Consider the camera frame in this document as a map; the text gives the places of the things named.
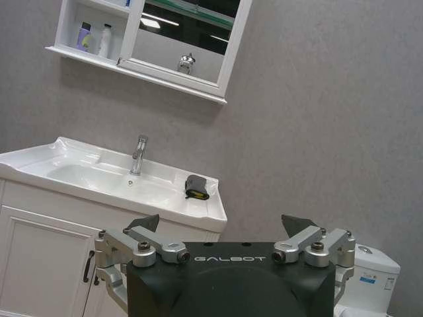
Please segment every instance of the cabinet handle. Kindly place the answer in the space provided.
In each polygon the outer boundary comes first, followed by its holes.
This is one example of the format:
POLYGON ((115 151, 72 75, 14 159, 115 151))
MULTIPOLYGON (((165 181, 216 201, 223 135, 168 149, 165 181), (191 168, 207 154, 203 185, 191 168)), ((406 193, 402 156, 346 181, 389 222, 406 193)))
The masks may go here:
POLYGON ((91 250, 88 255, 87 264, 85 264, 85 271, 84 271, 84 278, 83 278, 84 283, 87 283, 89 280, 88 271, 90 270, 91 259, 93 258, 94 255, 95 255, 95 252, 91 250))
POLYGON ((100 281, 98 280, 98 276, 95 275, 94 285, 97 286, 98 284, 100 284, 100 281))

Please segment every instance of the purple bottle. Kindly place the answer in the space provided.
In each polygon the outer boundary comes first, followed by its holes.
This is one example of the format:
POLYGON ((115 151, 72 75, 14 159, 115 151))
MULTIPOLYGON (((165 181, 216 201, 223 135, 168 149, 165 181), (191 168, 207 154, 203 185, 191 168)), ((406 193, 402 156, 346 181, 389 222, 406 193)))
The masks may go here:
POLYGON ((82 27, 79 29, 77 49, 87 52, 89 47, 89 40, 91 35, 91 24, 82 22, 82 27))

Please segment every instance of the bathroom sink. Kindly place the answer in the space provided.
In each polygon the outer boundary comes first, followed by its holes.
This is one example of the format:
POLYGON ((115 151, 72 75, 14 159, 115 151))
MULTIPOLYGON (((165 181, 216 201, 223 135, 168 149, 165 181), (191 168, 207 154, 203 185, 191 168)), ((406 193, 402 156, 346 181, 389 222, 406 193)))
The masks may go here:
POLYGON ((59 137, 56 142, 0 154, 0 178, 22 182, 221 232, 227 218, 215 178, 206 178, 207 201, 186 199, 191 172, 143 160, 141 175, 129 173, 132 157, 59 137))

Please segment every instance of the toilet tank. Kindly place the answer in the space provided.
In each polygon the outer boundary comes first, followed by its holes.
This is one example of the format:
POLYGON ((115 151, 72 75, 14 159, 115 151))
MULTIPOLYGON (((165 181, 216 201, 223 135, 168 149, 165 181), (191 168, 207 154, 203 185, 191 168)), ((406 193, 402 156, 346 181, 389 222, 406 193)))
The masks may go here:
POLYGON ((338 305, 386 314, 400 270, 382 251, 357 244, 354 276, 338 305))

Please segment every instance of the faucet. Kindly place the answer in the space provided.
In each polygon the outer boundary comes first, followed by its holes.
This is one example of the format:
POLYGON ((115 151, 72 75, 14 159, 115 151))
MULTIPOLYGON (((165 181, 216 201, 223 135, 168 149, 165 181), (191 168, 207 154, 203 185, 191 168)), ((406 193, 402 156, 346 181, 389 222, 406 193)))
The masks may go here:
POLYGON ((190 55, 182 55, 178 63, 178 71, 189 75, 195 62, 196 59, 192 57, 192 53, 190 55))
POLYGON ((132 168, 130 170, 130 174, 139 176, 141 175, 141 165, 143 164, 143 155, 145 153, 145 148, 147 146, 148 136, 140 135, 138 137, 138 144, 137 149, 132 155, 134 159, 132 163, 132 168))

